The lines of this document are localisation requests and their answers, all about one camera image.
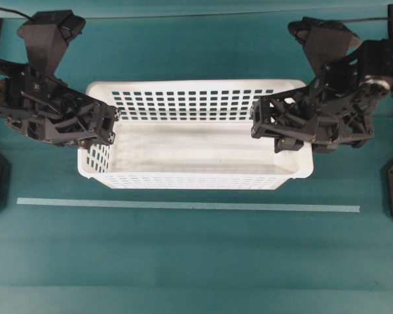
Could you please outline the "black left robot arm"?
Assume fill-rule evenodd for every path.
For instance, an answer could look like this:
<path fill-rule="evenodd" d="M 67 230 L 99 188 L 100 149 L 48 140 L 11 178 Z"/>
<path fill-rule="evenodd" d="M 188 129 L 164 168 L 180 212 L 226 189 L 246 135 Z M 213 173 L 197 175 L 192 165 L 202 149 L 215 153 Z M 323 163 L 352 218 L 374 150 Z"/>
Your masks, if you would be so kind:
<path fill-rule="evenodd" d="M 28 63 L 0 59 L 0 118 L 35 141 L 88 149 L 112 145 L 118 108 L 69 88 Z"/>

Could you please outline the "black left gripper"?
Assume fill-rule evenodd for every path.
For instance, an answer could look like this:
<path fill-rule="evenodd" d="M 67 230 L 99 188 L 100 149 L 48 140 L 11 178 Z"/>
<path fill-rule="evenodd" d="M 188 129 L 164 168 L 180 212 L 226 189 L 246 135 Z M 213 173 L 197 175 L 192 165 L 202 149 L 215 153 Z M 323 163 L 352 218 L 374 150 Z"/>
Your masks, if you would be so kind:
<path fill-rule="evenodd" d="M 28 64 L 13 63 L 5 79 L 6 125 L 36 141 L 56 146 L 112 145 L 109 126 L 118 108 L 68 88 Z"/>

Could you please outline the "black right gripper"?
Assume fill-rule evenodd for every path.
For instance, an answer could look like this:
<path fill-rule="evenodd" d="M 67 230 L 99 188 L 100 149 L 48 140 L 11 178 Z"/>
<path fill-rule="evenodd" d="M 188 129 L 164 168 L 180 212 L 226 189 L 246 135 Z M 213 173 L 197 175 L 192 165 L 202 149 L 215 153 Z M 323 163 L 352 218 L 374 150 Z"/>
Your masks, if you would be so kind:
<path fill-rule="evenodd" d="M 349 55 L 327 64 L 308 86 L 259 96 L 250 109 L 252 137 L 273 138 L 277 154 L 298 151 L 305 142 L 316 152 L 362 147 L 374 138 L 375 85 L 361 66 Z"/>

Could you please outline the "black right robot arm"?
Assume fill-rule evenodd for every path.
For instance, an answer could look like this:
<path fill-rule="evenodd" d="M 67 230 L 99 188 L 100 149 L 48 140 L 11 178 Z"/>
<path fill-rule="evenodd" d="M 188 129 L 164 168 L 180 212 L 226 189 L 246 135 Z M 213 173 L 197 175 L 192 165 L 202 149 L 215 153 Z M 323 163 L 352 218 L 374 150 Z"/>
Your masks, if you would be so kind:
<path fill-rule="evenodd" d="M 274 139 L 275 152 L 333 152 L 374 138 L 378 102 L 393 97 L 393 40 L 364 41 L 350 54 L 323 64 L 301 88 L 260 96 L 252 105 L 252 137 Z"/>

